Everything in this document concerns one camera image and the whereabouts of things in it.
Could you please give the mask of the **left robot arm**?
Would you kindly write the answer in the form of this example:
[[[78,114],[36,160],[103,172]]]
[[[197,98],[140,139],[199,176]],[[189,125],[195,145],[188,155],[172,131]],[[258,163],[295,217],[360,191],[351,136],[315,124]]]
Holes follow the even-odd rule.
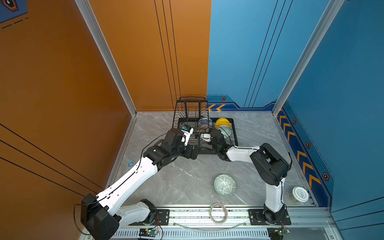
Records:
[[[81,223],[95,240],[109,240],[120,226],[150,225],[155,221],[157,208],[147,199],[126,209],[122,205],[147,179],[177,157],[197,157],[199,147],[189,144],[193,132],[190,126],[170,129],[163,140],[145,148],[136,165],[114,184],[96,196],[88,194],[82,199]]]

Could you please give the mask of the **white lidded cup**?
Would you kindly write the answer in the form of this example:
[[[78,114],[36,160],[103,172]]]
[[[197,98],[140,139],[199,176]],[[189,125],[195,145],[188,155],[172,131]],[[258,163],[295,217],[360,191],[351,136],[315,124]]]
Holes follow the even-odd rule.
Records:
[[[306,203],[309,200],[310,195],[306,189],[302,187],[294,187],[291,191],[291,198],[293,201]]]

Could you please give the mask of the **green patterned bowl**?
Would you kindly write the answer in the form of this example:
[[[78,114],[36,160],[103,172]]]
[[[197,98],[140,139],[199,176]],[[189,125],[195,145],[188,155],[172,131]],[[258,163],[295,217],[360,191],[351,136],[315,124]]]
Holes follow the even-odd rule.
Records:
[[[236,191],[236,182],[231,176],[220,174],[214,180],[214,188],[220,196],[230,197]]]

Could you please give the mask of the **right green circuit board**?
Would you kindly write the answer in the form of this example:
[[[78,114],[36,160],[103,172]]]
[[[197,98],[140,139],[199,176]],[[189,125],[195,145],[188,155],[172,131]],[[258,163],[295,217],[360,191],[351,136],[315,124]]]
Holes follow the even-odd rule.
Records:
[[[287,228],[280,228],[280,229],[267,229],[268,235],[271,240],[283,240],[285,235],[288,235],[291,233],[291,230]]]

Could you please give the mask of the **green circuit board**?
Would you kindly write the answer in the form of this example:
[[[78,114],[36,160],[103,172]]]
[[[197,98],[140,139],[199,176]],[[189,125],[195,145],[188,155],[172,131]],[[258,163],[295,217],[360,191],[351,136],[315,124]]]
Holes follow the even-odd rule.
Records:
[[[280,228],[280,229],[267,229],[268,235],[271,240],[283,240],[285,235],[288,235],[291,233],[291,230],[287,228]]]
[[[154,239],[158,235],[159,231],[157,229],[140,229],[139,238],[140,239]]]

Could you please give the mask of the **left green circuit board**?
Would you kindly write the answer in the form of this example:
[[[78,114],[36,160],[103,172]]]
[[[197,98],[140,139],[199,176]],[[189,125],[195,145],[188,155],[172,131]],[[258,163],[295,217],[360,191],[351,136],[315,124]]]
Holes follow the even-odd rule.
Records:
[[[158,235],[159,231],[157,229],[140,229],[139,238],[140,239],[154,239]]]

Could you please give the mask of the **yellow bowl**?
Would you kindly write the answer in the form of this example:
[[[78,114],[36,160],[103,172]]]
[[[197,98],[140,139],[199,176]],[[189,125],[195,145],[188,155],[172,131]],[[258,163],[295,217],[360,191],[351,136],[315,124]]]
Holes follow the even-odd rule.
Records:
[[[215,122],[215,127],[218,128],[218,127],[222,127],[222,126],[227,126],[227,127],[231,127],[231,123],[228,119],[226,118],[219,118],[216,122]]]

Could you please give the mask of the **orange patterned bowl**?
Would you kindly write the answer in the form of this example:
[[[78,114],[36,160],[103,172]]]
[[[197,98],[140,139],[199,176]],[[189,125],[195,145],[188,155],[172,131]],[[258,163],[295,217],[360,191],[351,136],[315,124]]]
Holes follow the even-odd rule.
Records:
[[[210,126],[208,125],[204,125],[204,126],[200,126],[197,130],[198,133],[201,133],[201,134],[208,134],[210,132]]]

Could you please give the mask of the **blue floral bowl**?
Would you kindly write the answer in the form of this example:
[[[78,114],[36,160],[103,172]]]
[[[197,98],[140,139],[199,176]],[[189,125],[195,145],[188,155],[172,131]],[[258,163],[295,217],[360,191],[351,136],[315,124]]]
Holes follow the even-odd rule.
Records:
[[[198,121],[198,128],[209,128],[213,126],[214,126],[214,123],[210,118],[201,118]]]

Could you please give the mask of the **clear tape roll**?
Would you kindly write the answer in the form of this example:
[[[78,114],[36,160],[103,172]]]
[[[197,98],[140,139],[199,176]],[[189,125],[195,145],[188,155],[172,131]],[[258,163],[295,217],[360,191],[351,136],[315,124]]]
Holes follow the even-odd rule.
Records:
[[[214,203],[209,209],[209,218],[216,225],[224,224],[228,219],[228,210],[221,203]]]

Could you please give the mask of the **pale green ribbed bowl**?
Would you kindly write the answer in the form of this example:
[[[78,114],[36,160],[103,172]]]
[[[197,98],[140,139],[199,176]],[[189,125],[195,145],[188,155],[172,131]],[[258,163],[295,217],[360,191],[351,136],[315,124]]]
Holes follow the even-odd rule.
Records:
[[[223,134],[223,136],[225,138],[229,138],[232,134],[232,128],[231,127],[222,125],[222,126],[218,126],[217,129]]]

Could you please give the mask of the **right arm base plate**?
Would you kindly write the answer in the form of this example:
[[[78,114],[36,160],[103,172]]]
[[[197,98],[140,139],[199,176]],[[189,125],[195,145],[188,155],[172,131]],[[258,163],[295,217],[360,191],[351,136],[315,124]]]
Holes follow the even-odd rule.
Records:
[[[277,213],[266,209],[250,209],[248,210],[249,219],[252,226],[258,225],[281,225],[290,226],[291,218],[286,208],[281,208]]]

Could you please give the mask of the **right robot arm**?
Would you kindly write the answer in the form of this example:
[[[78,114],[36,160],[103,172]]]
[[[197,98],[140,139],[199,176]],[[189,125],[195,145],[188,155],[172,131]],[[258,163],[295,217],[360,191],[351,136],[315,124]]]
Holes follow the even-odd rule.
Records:
[[[288,216],[287,205],[283,201],[284,185],[291,164],[270,144],[253,148],[230,145],[222,132],[216,129],[210,129],[208,134],[199,134],[199,140],[208,143],[223,161],[252,163],[266,184],[265,222],[269,225],[284,223]]]

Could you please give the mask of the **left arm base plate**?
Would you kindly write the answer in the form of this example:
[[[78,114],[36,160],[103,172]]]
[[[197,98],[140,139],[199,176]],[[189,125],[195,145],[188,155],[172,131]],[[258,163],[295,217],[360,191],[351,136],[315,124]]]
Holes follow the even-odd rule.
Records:
[[[130,224],[130,226],[155,226],[157,224],[159,224],[160,226],[168,226],[169,220],[169,209],[157,209],[151,222],[137,222]]]

